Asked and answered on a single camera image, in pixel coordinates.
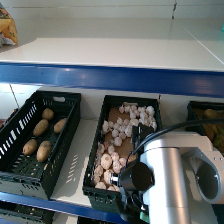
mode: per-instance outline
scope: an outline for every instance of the brown potato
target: brown potato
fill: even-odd
[[[51,143],[49,141],[43,141],[37,151],[37,161],[44,162],[51,152]]]
[[[43,113],[42,113],[42,118],[46,120],[51,120],[54,117],[54,112],[53,110],[46,108]]]
[[[55,133],[60,133],[62,128],[64,127],[65,122],[66,122],[66,118],[58,121],[58,123],[56,123],[55,126],[54,126],[54,132]]]
[[[37,149],[37,141],[35,139],[30,139],[23,146],[23,154],[26,156],[31,155]]]
[[[46,119],[41,120],[33,130],[33,135],[38,137],[42,135],[48,128],[48,121]]]

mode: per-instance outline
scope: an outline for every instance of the black plastic crate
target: black plastic crate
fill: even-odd
[[[81,94],[36,91],[0,130],[0,191],[50,198],[80,121],[80,101]],[[34,137],[33,129],[45,108],[54,111],[54,118],[44,134]],[[65,117],[62,131],[55,134],[55,123]],[[44,163],[36,160],[36,152],[31,156],[22,153],[31,138],[38,146],[44,140],[50,141],[52,150]]]
[[[93,209],[118,213],[115,206],[115,199],[121,197],[119,192],[96,189],[91,186],[91,177],[94,169],[94,162],[96,158],[96,151],[98,148],[98,142],[102,142],[101,129],[104,120],[108,120],[110,109],[113,107],[119,107],[124,102],[137,103],[139,107],[152,106],[155,109],[155,119],[157,123],[157,130],[162,129],[162,122],[160,117],[159,104],[156,99],[147,98],[137,98],[137,97],[122,97],[122,96],[105,96],[104,102],[101,108],[100,118],[98,121],[98,126],[96,134],[94,137],[94,142],[89,155],[89,162],[85,171],[85,176],[83,180],[83,193],[89,197],[91,206]]]
[[[88,219],[84,217],[78,217],[77,224],[113,224],[112,222],[104,222],[95,219]]]
[[[21,224],[51,224],[54,212],[45,209],[0,202],[0,217]]]

